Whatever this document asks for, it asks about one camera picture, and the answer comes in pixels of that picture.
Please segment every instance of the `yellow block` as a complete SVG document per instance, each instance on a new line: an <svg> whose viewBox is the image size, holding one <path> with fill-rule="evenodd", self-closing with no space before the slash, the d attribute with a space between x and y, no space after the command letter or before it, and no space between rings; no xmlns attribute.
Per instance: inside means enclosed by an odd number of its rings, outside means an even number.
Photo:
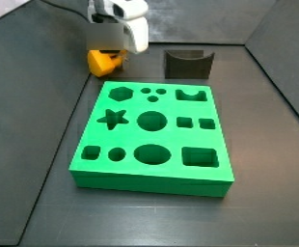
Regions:
<svg viewBox="0 0 299 247"><path fill-rule="evenodd" d="M100 53L99 50L89 50L88 64L91 73L96 77L111 73L116 67L120 67L127 55L127 51L123 50L119 54Z"/></svg>

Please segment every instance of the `green foam block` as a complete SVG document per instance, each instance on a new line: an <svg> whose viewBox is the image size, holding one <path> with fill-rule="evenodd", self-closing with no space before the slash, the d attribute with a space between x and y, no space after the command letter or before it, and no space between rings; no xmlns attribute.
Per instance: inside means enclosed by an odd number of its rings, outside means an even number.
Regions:
<svg viewBox="0 0 299 247"><path fill-rule="evenodd" d="M69 172L79 187L223 197L235 178L209 87L107 81Z"/></svg>

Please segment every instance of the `circular hole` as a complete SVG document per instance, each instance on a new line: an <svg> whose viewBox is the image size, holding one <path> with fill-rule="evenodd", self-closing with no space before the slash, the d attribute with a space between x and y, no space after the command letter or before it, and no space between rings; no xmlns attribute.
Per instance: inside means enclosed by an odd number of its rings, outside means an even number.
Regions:
<svg viewBox="0 0 299 247"><path fill-rule="evenodd" d="M160 165L169 160L171 153L163 146L149 144L135 149L133 157L147 165Z"/></svg>
<svg viewBox="0 0 299 247"><path fill-rule="evenodd" d="M156 96L149 96L147 99L149 102L156 102L159 100Z"/></svg>
<svg viewBox="0 0 299 247"><path fill-rule="evenodd" d="M121 161L125 157L125 151L121 148L112 149L108 153L108 158L112 161Z"/></svg>
<svg viewBox="0 0 299 247"><path fill-rule="evenodd" d="M137 125L141 129L147 131L161 130L167 125L167 117L160 112L144 112L137 117Z"/></svg>
<svg viewBox="0 0 299 247"><path fill-rule="evenodd" d="M143 89L141 89L141 92L143 92L144 94L149 94L149 93L151 93L151 89L143 88Z"/></svg>
<svg viewBox="0 0 299 247"><path fill-rule="evenodd" d="M165 92L167 92L167 90L165 90L165 89L159 89L159 90L156 91L156 93L157 93L159 95L164 95L164 94L165 94Z"/></svg>

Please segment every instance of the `rectangular hole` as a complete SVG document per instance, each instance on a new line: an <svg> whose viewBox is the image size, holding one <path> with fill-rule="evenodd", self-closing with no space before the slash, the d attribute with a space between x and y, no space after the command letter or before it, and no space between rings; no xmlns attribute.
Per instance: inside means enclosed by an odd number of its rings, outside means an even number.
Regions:
<svg viewBox="0 0 299 247"><path fill-rule="evenodd" d="M203 129L215 129L215 121L212 119L199 119L200 128Z"/></svg>
<svg viewBox="0 0 299 247"><path fill-rule="evenodd" d="M176 126L177 127L187 127L192 128L193 127L193 122L191 118L176 118Z"/></svg>
<svg viewBox="0 0 299 247"><path fill-rule="evenodd" d="M216 150L203 148L181 149L183 164L185 166L217 167Z"/></svg>
<svg viewBox="0 0 299 247"><path fill-rule="evenodd" d="M88 160L96 160L100 154L99 146L85 146L83 149L81 158Z"/></svg>

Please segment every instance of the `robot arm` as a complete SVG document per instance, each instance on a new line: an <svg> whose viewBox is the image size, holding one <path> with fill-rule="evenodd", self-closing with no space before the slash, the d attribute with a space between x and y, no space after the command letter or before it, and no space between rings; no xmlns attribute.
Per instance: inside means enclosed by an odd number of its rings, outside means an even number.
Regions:
<svg viewBox="0 0 299 247"><path fill-rule="evenodd" d="M144 15L148 5L144 0L89 0L88 20L95 23L95 16L112 17L124 25L124 49L133 54L148 47L148 24Z"/></svg>

